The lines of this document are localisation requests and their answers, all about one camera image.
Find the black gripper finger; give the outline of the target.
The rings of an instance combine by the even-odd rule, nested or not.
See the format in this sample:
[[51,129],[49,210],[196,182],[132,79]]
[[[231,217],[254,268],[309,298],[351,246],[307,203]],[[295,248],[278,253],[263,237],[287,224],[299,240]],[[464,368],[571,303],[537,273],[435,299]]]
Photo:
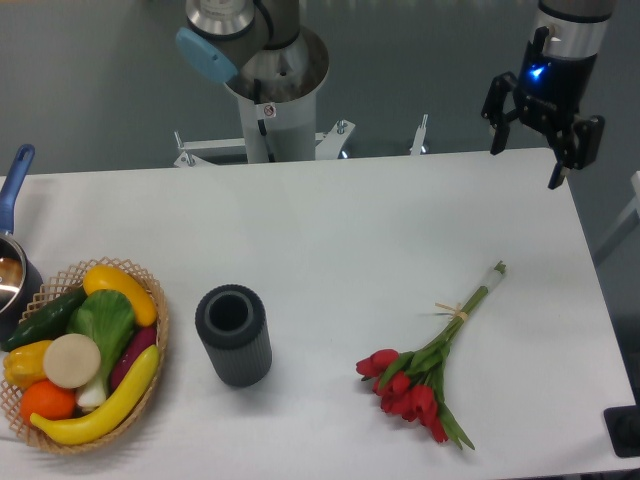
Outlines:
[[588,118],[575,116],[573,123],[560,131],[551,132],[547,141],[556,164],[548,182],[548,188],[560,187],[572,170],[582,170],[595,162],[605,128],[605,118],[593,115]]
[[493,140],[490,147],[492,155],[498,155],[506,148],[510,135],[510,123],[519,118],[518,111],[504,110],[509,94],[517,87],[517,78],[512,72],[505,72],[494,77],[485,97],[481,116],[487,120],[493,130]]

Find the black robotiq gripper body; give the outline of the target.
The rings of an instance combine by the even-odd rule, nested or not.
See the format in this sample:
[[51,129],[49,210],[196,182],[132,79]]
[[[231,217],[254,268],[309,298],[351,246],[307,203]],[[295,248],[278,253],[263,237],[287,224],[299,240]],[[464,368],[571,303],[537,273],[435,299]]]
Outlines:
[[557,135],[572,128],[574,117],[597,55],[564,57],[553,54],[552,26],[539,26],[528,42],[515,88],[514,102],[523,124]]

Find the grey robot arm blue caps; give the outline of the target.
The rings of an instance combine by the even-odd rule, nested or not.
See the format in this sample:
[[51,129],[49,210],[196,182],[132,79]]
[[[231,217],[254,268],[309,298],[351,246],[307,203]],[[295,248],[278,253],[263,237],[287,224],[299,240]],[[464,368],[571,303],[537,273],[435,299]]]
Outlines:
[[[541,1],[520,72],[493,78],[481,115],[501,153],[510,125],[543,135],[556,164],[549,188],[597,158],[601,116],[584,117],[580,102],[600,51],[612,1]],[[251,163],[314,160],[316,95],[329,68],[323,41],[300,23],[296,1],[188,1],[176,34],[184,60],[238,102]]]

